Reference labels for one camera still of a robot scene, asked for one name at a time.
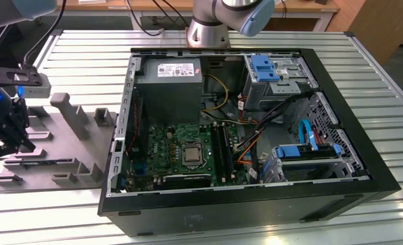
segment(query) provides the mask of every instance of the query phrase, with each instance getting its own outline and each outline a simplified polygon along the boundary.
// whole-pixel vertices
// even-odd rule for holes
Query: white label
[[[338,9],[322,9],[322,12],[337,12]]]
[[[267,159],[267,158],[269,158],[269,154],[266,152],[263,152],[261,155],[261,159]]]
[[[243,106],[245,106],[245,102],[243,102],[243,101],[239,101],[239,102],[238,102],[238,109],[239,109],[241,111],[243,111]]]
[[[287,73],[289,73],[289,71],[287,71],[286,69],[279,69],[279,70],[277,70],[277,73],[281,73],[281,74],[287,74]]]
[[[129,9],[127,7],[123,7],[123,6],[110,6],[107,8],[109,9]]]
[[[194,77],[194,64],[161,64],[158,77]]]
[[[255,179],[258,179],[258,172],[254,170],[253,167],[250,168],[249,174],[250,174]]]

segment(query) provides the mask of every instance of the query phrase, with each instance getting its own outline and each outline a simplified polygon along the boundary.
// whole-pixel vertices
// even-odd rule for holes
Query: ram slot
[[[215,159],[217,181],[225,182],[233,179],[234,162],[231,148],[229,144],[226,127],[223,125],[211,126],[211,141]]]

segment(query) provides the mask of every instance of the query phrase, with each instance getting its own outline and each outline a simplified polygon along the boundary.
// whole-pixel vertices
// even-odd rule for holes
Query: aluminum table
[[[403,244],[403,92],[358,42],[343,33],[230,34],[233,47],[314,48],[402,191],[339,217],[306,224],[127,237],[99,217],[101,190],[0,194],[0,243],[44,244]],[[151,38],[139,31],[63,31],[51,36],[36,60],[52,92],[67,92],[86,111],[119,111],[133,47],[186,47],[185,32]],[[27,100],[48,105],[48,99]]]

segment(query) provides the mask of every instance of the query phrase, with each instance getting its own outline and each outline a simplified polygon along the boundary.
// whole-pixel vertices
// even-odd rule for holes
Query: blue plastic latch
[[[274,69],[274,63],[267,55],[251,55],[251,67],[258,82],[278,82],[281,80],[281,76]]]
[[[299,149],[295,145],[281,146],[275,151],[279,158],[301,156]]]
[[[338,145],[338,144],[333,144],[333,149],[334,149],[334,151],[335,151],[335,153],[337,153],[337,155],[338,156],[341,156],[342,155],[342,153],[343,153],[343,148],[341,147],[341,145]]]

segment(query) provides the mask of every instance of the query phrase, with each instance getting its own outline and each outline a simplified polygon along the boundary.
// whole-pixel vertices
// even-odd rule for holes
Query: red wire
[[[134,109],[135,109],[135,111],[134,111],[134,113],[135,113],[135,135],[134,135],[134,139],[133,139],[131,145],[130,145],[130,147],[129,147],[129,149],[126,151],[127,155],[129,155],[129,152],[133,149],[133,146],[134,146],[134,143],[135,143],[135,139],[138,137],[138,106],[137,106],[135,100],[134,100]]]
[[[317,129],[313,129],[313,132],[314,132],[315,137],[317,137],[317,142],[318,142],[318,144],[321,144],[322,143],[322,137],[319,136],[319,134],[317,132]]]

